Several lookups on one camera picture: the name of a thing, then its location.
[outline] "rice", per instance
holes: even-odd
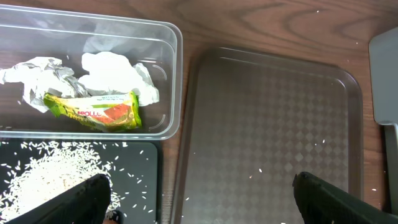
[[[21,148],[25,148],[26,145],[24,142]],[[36,150],[38,147],[43,148],[43,157],[31,157],[29,164],[22,166],[25,167],[25,171],[20,175],[16,175],[11,169],[13,178],[10,181],[4,180],[9,184],[9,190],[3,192],[0,199],[0,224],[42,205],[96,174],[106,175],[112,188],[108,172],[110,167],[98,166],[101,164],[101,158],[90,145],[89,142],[63,142],[60,149],[59,142],[55,141],[29,143],[29,150],[32,150],[32,147]],[[18,161],[15,170],[20,170],[20,165]],[[120,200],[120,195],[112,191],[108,211],[120,207]]]

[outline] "white crumpled paper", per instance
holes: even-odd
[[[24,101],[44,113],[48,110],[43,102],[46,93],[62,98],[89,96],[73,74],[72,69],[62,66],[60,59],[36,57],[12,68],[0,70],[0,84],[22,82]]]
[[[90,74],[79,78],[79,83],[92,96],[125,94],[132,90],[138,96],[139,106],[159,102],[159,91],[141,63],[131,66],[123,55],[100,52],[83,54],[81,64]]]

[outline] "brown wooden surface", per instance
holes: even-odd
[[[398,26],[398,1],[0,0],[0,3],[174,23],[184,37],[184,93],[191,59],[211,44],[237,45],[340,66],[354,75],[363,91],[364,199],[388,210],[386,158],[381,132],[373,118],[368,43],[375,35]],[[163,142],[164,223],[170,220],[181,130],[182,127],[172,139]]]

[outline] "plastic bin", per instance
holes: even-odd
[[[85,52],[110,51],[143,63],[160,101],[140,107],[142,129],[102,133],[66,116],[55,118],[22,101],[23,84],[0,85],[0,137],[167,139],[178,129],[182,94],[182,35],[167,22],[0,5],[0,68],[34,57],[56,57],[75,71]]]

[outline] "colorful food package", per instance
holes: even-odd
[[[133,91],[124,95],[64,99],[47,93],[44,104],[59,117],[61,114],[85,126],[104,132],[141,128],[138,100]]]

